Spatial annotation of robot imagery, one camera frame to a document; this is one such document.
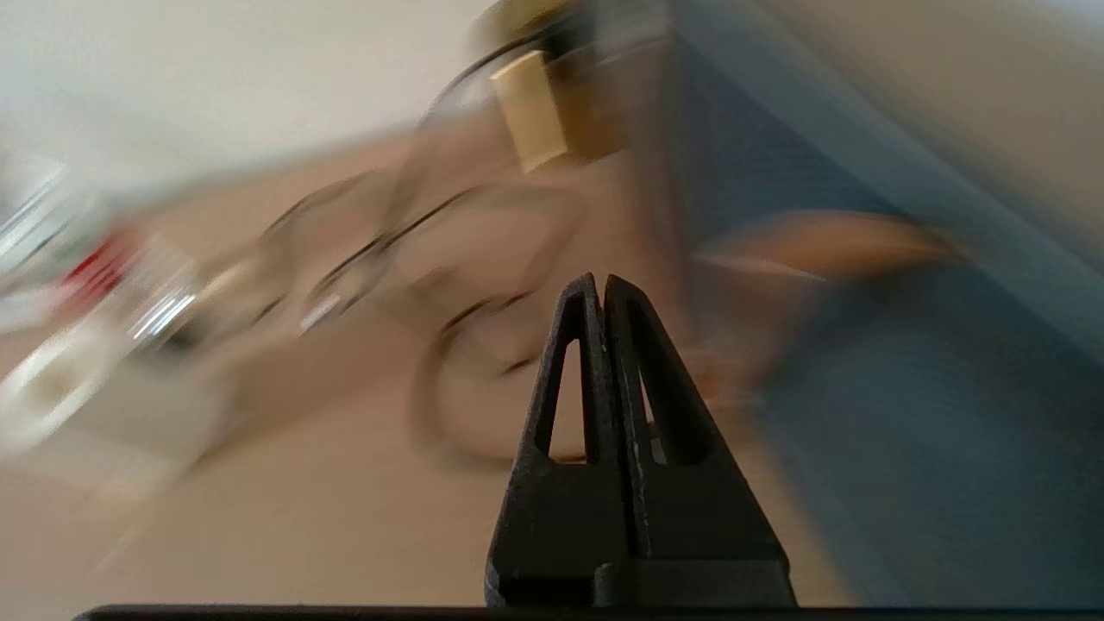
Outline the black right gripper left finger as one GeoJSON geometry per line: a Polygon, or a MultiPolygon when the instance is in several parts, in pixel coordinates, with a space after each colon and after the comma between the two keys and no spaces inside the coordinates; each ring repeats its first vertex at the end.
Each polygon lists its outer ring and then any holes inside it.
{"type": "Polygon", "coordinates": [[[487,606],[624,604],[618,571],[630,560],[631,538],[619,400],[599,292],[587,273],[558,299],[486,556],[487,606]],[[549,452],[572,343],[580,347],[581,464],[549,452]]]}

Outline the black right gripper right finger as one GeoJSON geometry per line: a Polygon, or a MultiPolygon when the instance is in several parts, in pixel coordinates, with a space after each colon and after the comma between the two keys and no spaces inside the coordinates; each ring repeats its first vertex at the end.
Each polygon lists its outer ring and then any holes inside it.
{"type": "Polygon", "coordinates": [[[628,555],[605,606],[795,606],[789,561],[643,290],[604,294],[628,555]]]}

